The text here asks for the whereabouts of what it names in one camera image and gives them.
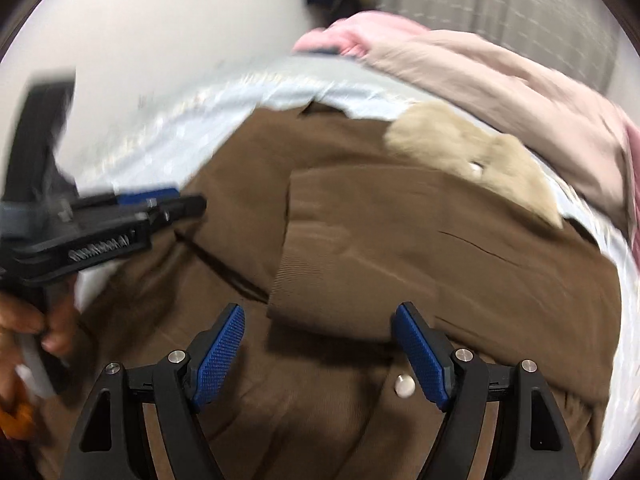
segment coat button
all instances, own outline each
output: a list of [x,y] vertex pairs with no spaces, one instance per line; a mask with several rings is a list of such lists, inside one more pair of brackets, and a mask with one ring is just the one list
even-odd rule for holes
[[415,391],[414,378],[407,374],[398,375],[396,383],[394,384],[394,389],[396,390],[396,395],[401,399],[411,397]]

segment gray curtain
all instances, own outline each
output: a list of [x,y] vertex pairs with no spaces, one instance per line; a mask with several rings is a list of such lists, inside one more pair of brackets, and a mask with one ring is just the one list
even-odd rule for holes
[[621,31],[601,0],[380,0],[378,8],[429,28],[474,32],[600,93]]

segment pink blanket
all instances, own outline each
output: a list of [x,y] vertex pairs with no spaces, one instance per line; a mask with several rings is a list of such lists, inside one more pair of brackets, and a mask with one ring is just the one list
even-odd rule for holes
[[427,27],[412,20],[381,12],[366,10],[350,18],[337,20],[329,28],[315,28],[293,46],[294,52],[338,48],[342,56],[364,56],[373,42],[408,40],[428,32]]
[[518,137],[629,236],[640,260],[640,131],[619,107],[468,32],[377,41],[365,61]]

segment white bed sheet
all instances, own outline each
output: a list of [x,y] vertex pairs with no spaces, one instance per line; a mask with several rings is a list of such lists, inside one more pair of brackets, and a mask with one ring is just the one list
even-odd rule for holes
[[[295,56],[227,70],[220,82],[188,89],[147,110],[129,128],[110,137],[76,163],[79,189],[105,186],[183,186],[256,106],[275,109],[312,99],[336,105],[354,118],[394,120],[409,104],[435,97],[351,60]],[[459,110],[475,124],[490,127]],[[628,245],[612,224],[592,210],[542,161],[562,215],[574,217],[594,236],[600,250],[618,268],[622,291],[622,326],[614,358],[610,399],[602,441],[590,480],[608,480],[633,444],[640,415],[640,279]],[[94,298],[114,264],[82,274],[80,307]]]

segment brown jacket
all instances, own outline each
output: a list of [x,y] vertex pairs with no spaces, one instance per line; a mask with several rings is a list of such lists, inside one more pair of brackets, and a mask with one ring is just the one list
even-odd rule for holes
[[[615,268],[569,224],[558,232],[490,192],[390,156],[386,126],[317,105],[256,110],[189,186],[209,200],[206,218],[182,228],[204,261],[162,234],[85,315],[100,341],[98,366],[148,364],[184,348],[236,301],[246,310],[243,343],[222,393],[200,416],[228,480],[413,480],[442,415],[419,390],[408,399],[394,393],[396,377],[411,369],[386,342],[388,315],[412,300],[466,346],[505,362],[537,360],[561,388],[554,393],[587,466],[618,339]],[[340,236],[327,238],[328,226]],[[316,228],[326,243],[307,245],[318,240]],[[305,246],[321,280],[288,260]],[[346,265],[342,256],[354,254],[364,257]],[[342,272],[328,275],[329,263]],[[300,296],[295,272],[322,294]],[[325,279],[330,285],[319,286]],[[266,315],[272,291],[272,314],[285,322]],[[276,302],[283,293],[300,301]],[[318,312],[330,315],[310,321],[323,305]],[[53,437],[40,445],[48,478],[60,469],[89,382],[44,408]],[[488,459],[495,406],[485,420],[473,478]],[[158,428],[150,432],[160,478],[171,478]]]

